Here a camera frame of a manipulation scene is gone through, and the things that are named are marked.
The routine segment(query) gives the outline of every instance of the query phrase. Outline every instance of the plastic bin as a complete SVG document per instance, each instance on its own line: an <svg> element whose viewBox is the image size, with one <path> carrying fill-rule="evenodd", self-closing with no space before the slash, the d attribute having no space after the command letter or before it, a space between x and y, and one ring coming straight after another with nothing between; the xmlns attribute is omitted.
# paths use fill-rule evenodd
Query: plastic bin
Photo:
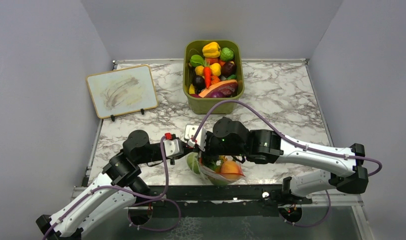
<svg viewBox="0 0 406 240"><path fill-rule="evenodd" d="M190 62L191 56L198 54L203 56L202 49L205 45L217 42L221 48L230 48L234 51L234 62L237 65L237 70L235 75L237 76L238 82L238 90L237 93L232 97L223 97L223 98L197 98L190 96L188 91L190 84L192 82L193 76L196 74L192 68L188 66ZM244 81L243 81L243 66L242 66L242 59L240 55L239 46L232 41L228 40L196 40L190 42L187 47L185 48L185 56L184 56L184 72L183 72L183 81L182 81L182 88L185 95L188 98L188 105L191 110L196 114L207 114L211 107L215 104L219 103L220 101L227 100L227 99L234 99L238 100L242 94L244 93ZM236 103L224 103L217 107L212 114L230 114L233 112Z"/></svg>

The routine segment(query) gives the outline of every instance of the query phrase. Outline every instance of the robotic arm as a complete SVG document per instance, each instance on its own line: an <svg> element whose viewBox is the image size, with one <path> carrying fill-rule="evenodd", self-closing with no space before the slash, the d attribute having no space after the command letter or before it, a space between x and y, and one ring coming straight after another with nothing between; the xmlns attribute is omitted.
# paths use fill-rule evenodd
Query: robotic arm
<svg viewBox="0 0 406 240"><path fill-rule="evenodd" d="M363 161L351 158L365 156L364 146L361 144L335 148L303 142L289 136L286 136L286 141L274 131L248 130L241 122L226 117L216 122L213 132L202 128L196 135L198 127L186 126L184 138L187 143L174 134L165 135L163 153L170 159L171 165L175 164L176 159L198 152L202 157L243 156L248 162L255 164L293 163L319 169L303 176L284 178L280 196L284 202L294 202L310 193L328 189L361 194L368 185L368 172L362 167ZM116 210L145 201L141 196L149 195L150 188L139 177L139 164L161 161L161 150L161 144L150 144L145 131L133 131L123 143L123 149L110 159L102 173L80 196L53 215L42 215L36 220L40 230L46 234L44 239L80 239L81 235L87 234Z"/></svg>

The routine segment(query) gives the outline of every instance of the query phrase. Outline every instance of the marble tabletop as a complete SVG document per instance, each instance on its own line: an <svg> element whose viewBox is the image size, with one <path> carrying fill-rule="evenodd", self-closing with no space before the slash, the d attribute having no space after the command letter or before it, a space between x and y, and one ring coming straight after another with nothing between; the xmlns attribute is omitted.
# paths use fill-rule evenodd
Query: marble tabletop
<svg viewBox="0 0 406 240"><path fill-rule="evenodd" d="M117 69L139 64L118 64ZM204 115L193 113L183 92L183 62L166 61L149 64L153 76L159 105L157 108L104 119L98 137L92 163L89 183L102 171L119 150L128 135L134 130L148 133L151 143L160 141L164 133L184 137L186 125L198 125ZM266 117L282 133L293 138L315 144L329 145L327 132L320 113L314 91L303 63L243 62L245 91L240 100ZM205 123L212 130L217 120L225 115L211 115ZM248 129L269 129L257 116L241 105L227 115L232 120L242 122ZM148 185L164 185L163 164L148 167L141 165L140 177ZM314 171L313 168L291 164L254 164L245 162L242 170L246 176L233 184L280 184L283 178ZM192 172L186 157L168 164L170 185L210 184Z"/></svg>

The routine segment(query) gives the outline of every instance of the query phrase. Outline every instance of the wall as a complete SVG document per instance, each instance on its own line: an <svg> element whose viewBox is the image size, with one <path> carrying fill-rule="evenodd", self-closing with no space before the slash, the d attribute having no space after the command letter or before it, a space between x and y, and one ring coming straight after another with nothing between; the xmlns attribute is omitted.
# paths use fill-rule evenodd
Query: wall
<svg viewBox="0 0 406 240"><path fill-rule="evenodd" d="M82 0L112 59L183 58L229 39L243 58L309 58L343 0Z"/></svg>
<svg viewBox="0 0 406 240"><path fill-rule="evenodd" d="M344 0L309 67L334 144L383 162L362 195L375 238L406 239L406 0Z"/></svg>
<svg viewBox="0 0 406 240"><path fill-rule="evenodd" d="M0 240L69 203L98 124L85 77L110 68L79 1L0 0Z"/></svg>

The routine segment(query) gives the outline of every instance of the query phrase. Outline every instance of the transparent bag of fruit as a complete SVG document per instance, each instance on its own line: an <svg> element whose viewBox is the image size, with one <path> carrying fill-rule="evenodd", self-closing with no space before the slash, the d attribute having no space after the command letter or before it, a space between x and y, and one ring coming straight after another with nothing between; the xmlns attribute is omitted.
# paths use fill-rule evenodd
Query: transparent bag of fruit
<svg viewBox="0 0 406 240"><path fill-rule="evenodd" d="M199 159L193 152L188 155L187 164L195 174L213 185L228 185L245 177L241 164L230 156Z"/></svg>

